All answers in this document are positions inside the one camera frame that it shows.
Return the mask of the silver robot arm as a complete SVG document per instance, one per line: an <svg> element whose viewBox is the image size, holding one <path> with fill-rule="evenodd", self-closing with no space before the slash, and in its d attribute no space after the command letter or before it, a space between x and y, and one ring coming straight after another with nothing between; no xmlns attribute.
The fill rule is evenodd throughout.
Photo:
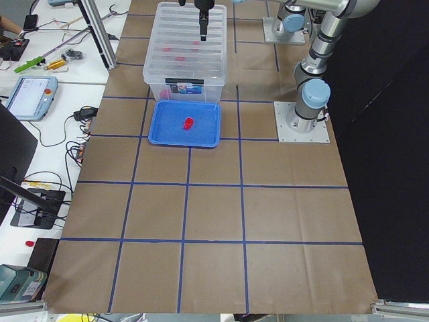
<svg viewBox="0 0 429 322"><path fill-rule="evenodd" d="M288 126L298 133L311 132L318 123L318 115L330 98L330 87L322 80L326 63L336 42L341 38L348 19L363 17L378 1L286 1L286 5L325 11L320 29L312 40L307 57L297 64L294 78L298 99L286 116Z"/></svg>
<svg viewBox="0 0 429 322"><path fill-rule="evenodd" d="M280 4L277 18L274 19L272 32L277 37L293 35L299 32L305 23L305 7L292 5L288 1L278 1ZM206 41L209 25L209 11L214 8L214 1L194 1L199 10L198 21L200 26L200 39Z"/></svg>

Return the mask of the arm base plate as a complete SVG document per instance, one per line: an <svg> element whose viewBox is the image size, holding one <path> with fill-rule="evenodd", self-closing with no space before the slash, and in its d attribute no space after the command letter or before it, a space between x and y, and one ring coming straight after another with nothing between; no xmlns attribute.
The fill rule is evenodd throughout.
<svg viewBox="0 0 429 322"><path fill-rule="evenodd" d="M321 111L313 120L305 120L296 114L295 105L295 102L273 102L278 141L294 144L329 144L323 112Z"/></svg>
<svg viewBox="0 0 429 322"><path fill-rule="evenodd" d="M263 32L267 44L288 44L303 46L306 41L302 30L288 32L276 17L263 18Z"/></svg>

